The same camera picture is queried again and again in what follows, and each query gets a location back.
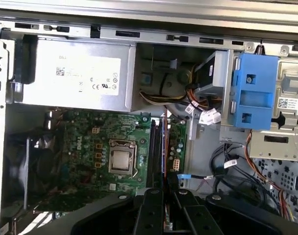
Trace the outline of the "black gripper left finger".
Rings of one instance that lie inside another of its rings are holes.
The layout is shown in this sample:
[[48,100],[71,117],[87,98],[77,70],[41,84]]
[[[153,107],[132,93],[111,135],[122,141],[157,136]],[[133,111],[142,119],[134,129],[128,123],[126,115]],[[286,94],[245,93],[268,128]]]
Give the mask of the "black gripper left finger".
[[158,187],[142,196],[115,193],[32,231],[34,235],[161,235],[164,223],[164,173]]

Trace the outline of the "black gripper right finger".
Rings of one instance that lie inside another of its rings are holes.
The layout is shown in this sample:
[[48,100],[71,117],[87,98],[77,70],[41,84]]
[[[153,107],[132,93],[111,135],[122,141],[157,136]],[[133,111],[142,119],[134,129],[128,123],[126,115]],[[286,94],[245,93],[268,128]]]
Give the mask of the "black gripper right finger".
[[223,194],[204,199],[179,187],[178,176],[167,174],[176,228],[192,235],[298,235],[298,224],[262,208]]

